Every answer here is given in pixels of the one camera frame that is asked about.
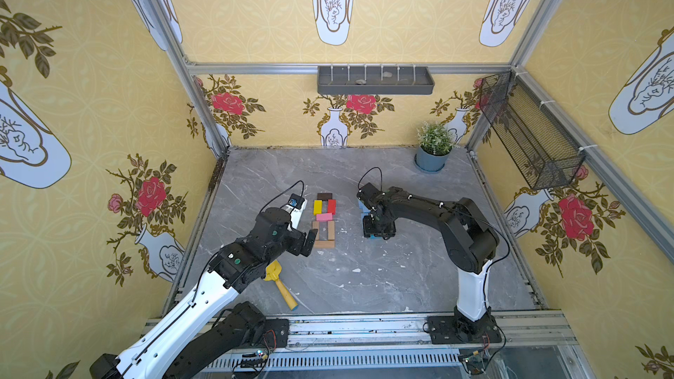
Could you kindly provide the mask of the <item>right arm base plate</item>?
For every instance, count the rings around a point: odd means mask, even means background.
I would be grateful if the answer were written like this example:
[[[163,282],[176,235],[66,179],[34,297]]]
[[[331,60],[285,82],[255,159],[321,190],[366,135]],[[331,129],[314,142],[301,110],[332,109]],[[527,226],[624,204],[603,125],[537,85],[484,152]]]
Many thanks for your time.
[[[435,345],[466,344],[485,347],[487,344],[503,342],[495,318],[489,313],[476,321],[464,317],[461,313],[452,316],[430,316],[427,318],[425,331]]]

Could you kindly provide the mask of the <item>yellow block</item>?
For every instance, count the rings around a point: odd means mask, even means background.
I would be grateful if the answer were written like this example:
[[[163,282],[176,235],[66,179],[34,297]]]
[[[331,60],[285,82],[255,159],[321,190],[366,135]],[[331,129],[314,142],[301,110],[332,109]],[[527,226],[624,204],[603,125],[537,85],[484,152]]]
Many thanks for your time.
[[[314,216],[323,214],[323,201],[322,200],[315,200],[313,202],[313,207],[312,207],[312,213]]]

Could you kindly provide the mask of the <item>aluminium rail frame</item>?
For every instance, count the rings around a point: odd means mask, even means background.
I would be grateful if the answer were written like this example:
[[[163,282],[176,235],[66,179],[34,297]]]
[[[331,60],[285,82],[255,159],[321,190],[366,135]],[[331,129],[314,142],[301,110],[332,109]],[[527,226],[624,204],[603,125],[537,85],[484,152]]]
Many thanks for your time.
[[[216,314],[179,354],[163,378],[191,378],[202,371],[237,373],[253,378],[286,370],[355,370],[356,368],[461,367],[466,375],[498,369],[497,359],[521,349],[521,364],[544,366],[551,377],[556,366],[569,378],[593,372],[577,338],[560,311],[489,312],[503,337],[485,347],[431,342],[425,331],[430,316],[450,312],[351,313],[269,317],[243,302]],[[266,319],[289,319],[287,347],[259,343]]]

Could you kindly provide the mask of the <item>grey wall shelf tray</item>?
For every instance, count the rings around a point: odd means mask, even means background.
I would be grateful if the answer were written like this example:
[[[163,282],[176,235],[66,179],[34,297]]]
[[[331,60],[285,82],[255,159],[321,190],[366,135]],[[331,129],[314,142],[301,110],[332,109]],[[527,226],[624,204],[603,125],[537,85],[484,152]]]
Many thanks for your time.
[[[435,80],[428,67],[417,65],[320,66],[321,95],[431,95]]]

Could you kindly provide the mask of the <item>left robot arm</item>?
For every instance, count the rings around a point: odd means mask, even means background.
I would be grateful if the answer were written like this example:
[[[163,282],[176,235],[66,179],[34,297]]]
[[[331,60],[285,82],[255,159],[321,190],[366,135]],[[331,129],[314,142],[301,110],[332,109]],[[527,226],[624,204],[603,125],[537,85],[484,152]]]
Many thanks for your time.
[[[251,232],[222,246],[197,284],[159,323],[121,354],[103,354],[90,367],[93,378],[163,378],[198,332],[243,291],[266,275],[283,253],[309,256],[317,231],[298,230],[306,204],[295,198],[256,215]]]

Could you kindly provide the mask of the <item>pink block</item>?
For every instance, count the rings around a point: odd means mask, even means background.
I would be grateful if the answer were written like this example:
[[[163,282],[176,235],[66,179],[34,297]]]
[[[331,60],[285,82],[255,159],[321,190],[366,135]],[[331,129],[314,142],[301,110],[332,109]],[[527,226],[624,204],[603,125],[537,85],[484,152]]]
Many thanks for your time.
[[[316,215],[316,220],[319,222],[329,222],[333,221],[333,214],[331,213],[321,213]]]

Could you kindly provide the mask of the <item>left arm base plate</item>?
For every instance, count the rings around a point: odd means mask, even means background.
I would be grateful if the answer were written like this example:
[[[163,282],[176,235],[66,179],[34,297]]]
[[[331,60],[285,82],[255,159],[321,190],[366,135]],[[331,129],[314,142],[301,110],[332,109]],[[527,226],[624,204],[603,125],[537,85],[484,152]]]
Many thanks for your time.
[[[289,319],[266,319],[258,343],[269,349],[285,348],[290,336],[289,330]]]

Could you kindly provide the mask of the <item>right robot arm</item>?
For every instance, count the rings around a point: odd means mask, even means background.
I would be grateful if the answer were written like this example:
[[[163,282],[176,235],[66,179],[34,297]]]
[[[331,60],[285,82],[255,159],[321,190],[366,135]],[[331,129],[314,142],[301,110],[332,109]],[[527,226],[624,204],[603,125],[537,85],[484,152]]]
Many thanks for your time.
[[[440,201],[399,187],[381,191],[374,184],[361,186],[357,198],[365,208],[366,238],[389,240],[396,234],[399,219],[439,232],[449,259],[459,271],[456,317],[474,325],[487,319],[488,270],[495,263],[500,238],[472,200]]]

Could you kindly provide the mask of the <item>light blue long block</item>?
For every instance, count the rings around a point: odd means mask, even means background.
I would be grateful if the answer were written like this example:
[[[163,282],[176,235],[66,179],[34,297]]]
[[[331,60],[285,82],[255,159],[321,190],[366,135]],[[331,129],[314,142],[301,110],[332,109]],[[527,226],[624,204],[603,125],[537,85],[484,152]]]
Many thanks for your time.
[[[361,201],[358,202],[358,205],[359,205],[361,213],[368,213],[369,212],[368,208]]]

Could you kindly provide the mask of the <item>natural wood block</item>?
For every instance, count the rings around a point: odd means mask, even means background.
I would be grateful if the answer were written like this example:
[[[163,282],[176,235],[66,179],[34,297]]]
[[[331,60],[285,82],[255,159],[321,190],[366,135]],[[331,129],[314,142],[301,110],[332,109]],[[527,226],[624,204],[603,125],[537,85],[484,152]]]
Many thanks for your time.
[[[314,231],[314,233],[315,233],[315,239],[314,240],[318,241],[319,240],[319,221],[314,220],[314,222],[312,223],[312,231]]]
[[[313,247],[317,249],[335,248],[335,242],[333,240],[316,240]]]
[[[329,241],[335,241],[335,222],[334,221],[328,221],[328,240]]]

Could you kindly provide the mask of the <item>red block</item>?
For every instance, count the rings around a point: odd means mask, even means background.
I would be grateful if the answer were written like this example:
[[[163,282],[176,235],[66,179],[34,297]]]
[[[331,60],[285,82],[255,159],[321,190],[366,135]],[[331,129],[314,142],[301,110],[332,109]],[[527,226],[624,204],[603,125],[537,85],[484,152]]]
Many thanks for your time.
[[[328,213],[336,214],[336,201],[334,199],[328,200]]]

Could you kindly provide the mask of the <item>blue plant pot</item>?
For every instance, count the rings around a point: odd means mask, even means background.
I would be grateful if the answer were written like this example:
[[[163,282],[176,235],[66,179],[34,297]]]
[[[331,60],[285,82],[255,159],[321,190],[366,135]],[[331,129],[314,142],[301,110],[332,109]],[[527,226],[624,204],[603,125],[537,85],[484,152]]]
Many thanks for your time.
[[[448,159],[449,154],[434,155],[419,147],[414,156],[414,164],[424,172],[438,173],[445,167]]]

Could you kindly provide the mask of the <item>yellow toy shovel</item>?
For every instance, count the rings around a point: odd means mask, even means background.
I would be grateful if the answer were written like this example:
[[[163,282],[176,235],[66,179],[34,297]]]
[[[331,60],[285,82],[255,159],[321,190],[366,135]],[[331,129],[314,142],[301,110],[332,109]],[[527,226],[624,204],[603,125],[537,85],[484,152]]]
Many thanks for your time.
[[[266,282],[273,282],[273,284],[277,286],[277,289],[280,292],[282,298],[284,299],[286,305],[288,305],[288,308],[291,311],[294,311],[298,307],[298,302],[294,298],[294,296],[289,292],[285,284],[282,282],[280,278],[282,270],[283,268],[278,261],[272,261],[272,263],[270,263],[270,265],[266,268],[263,279]]]

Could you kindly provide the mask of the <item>green artificial plant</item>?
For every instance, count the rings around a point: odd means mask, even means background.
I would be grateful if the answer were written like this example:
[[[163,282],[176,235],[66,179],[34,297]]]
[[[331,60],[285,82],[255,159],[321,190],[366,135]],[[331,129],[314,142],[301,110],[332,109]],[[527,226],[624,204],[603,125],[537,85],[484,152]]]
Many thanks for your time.
[[[421,149],[433,156],[449,154],[456,144],[456,135],[439,123],[425,122],[418,129],[418,137]]]

